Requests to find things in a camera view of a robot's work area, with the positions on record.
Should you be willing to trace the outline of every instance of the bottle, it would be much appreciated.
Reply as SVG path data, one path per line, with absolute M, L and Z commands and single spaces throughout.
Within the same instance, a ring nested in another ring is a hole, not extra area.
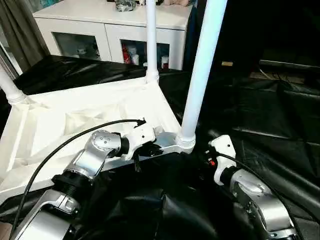
M 128 50 L 124 44 L 122 44 L 122 54 L 123 54 L 123 62 L 125 64 L 130 64 L 131 63 L 130 55 L 129 55 Z
M 132 63 L 134 65 L 138 65 L 139 66 L 139 55 L 138 54 L 133 55 L 131 60 L 132 60 Z
M 162 69 L 169 69 L 169 57 L 168 56 L 161 57 L 161 68 Z

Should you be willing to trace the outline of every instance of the white cabinet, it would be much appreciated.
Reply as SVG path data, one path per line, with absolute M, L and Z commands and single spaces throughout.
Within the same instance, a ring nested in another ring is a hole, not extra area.
M 103 23 L 35 19 L 52 55 L 111 61 Z
M 192 6 L 156 6 L 158 67 L 168 57 L 170 69 L 183 66 L 186 31 Z M 136 48 L 146 62 L 146 7 L 118 12 L 106 0 L 64 0 L 33 13 L 52 55 L 124 62 L 123 46 Z
M 141 26 L 106 24 L 105 31 L 109 41 L 113 62 L 123 63 L 123 46 L 134 46 L 139 55 L 139 64 L 147 61 L 147 29 Z M 161 58 L 169 57 L 170 69 L 182 69 L 185 50 L 185 31 L 156 29 L 157 62 L 161 68 Z

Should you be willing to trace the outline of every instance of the item on cabinet top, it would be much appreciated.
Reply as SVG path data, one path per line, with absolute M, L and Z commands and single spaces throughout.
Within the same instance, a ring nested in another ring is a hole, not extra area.
M 119 12 L 129 12 L 135 10 L 136 1 L 135 0 L 115 0 L 115 8 Z
M 123 54 L 123 62 L 125 64 L 130 64 L 131 63 L 130 55 L 129 55 L 128 50 L 124 44 L 122 44 L 122 54 Z
M 169 57 L 168 56 L 161 57 L 161 68 L 162 69 L 169 69 Z
M 165 5 L 180 4 L 182 6 L 188 6 L 189 0 L 164 0 Z
M 40 0 L 40 4 L 42 5 L 43 8 L 47 8 L 53 4 L 56 4 L 59 2 L 59 0 Z

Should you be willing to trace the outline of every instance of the white bottle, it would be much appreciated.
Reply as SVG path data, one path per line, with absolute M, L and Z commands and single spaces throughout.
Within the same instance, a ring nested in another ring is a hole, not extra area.
M 131 57 L 131 61 L 134 65 L 138 65 L 139 66 L 139 55 L 138 54 L 134 54 L 132 57 Z

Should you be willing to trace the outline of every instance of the cable connector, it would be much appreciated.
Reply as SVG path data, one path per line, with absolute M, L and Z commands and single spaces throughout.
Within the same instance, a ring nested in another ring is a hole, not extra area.
M 146 123 L 146 120 L 144 118 L 142 120 L 141 119 L 137 119 L 136 120 L 136 126 L 134 128 L 137 128 L 137 127 L 139 127 L 139 126 L 141 126 L 141 125 L 143 125 L 145 123 Z

